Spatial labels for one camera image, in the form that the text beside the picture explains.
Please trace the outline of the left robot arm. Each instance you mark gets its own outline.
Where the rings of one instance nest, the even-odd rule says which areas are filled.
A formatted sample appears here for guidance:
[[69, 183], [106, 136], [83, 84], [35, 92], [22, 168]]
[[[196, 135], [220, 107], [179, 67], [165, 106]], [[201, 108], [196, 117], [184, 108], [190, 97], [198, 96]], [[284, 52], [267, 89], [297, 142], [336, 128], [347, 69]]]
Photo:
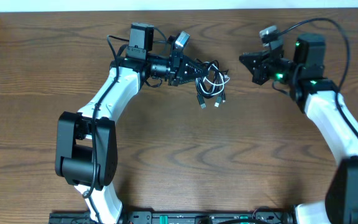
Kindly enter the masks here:
[[152, 54], [151, 24], [134, 22], [119, 50], [112, 50], [109, 75], [97, 94], [76, 113], [63, 112], [57, 124], [55, 172], [75, 187], [96, 223], [120, 223], [123, 204], [113, 185], [117, 169], [116, 123], [148, 79], [178, 86], [205, 77], [208, 69], [183, 51], [190, 36], [164, 37], [168, 57]]

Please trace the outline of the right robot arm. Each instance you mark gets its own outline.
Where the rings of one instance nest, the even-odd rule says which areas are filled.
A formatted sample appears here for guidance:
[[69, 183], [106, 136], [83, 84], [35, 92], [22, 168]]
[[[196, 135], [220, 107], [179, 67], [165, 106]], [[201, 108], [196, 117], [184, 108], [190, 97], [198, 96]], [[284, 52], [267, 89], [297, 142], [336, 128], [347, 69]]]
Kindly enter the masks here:
[[284, 222], [358, 223], [358, 122], [336, 84], [323, 76], [324, 37], [299, 35], [290, 60], [279, 31], [270, 27], [259, 35], [266, 49], [244, 53], [240, 62], [258, 85], [273, 80], [289, 86], [286, 94], [319, 129], [338, 165], [325, 199], [295, 206]]

